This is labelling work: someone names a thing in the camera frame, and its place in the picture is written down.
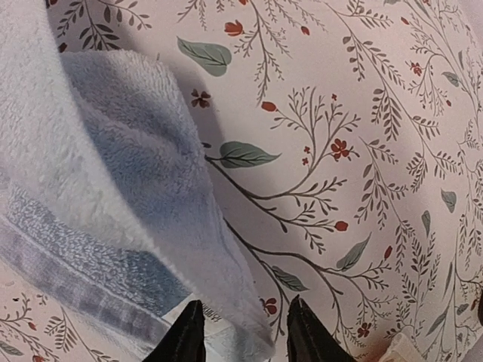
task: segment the floral fabric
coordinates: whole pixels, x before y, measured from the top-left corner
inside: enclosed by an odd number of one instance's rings
[[[458,0],[46,5],[59,51],[130,48],[174,71],[273,361],[297,294],[358,360],[401,331],[428,361],[463,359],[481,335],[483,58]]]
[[[137,362],[0,262],[0,360]]]

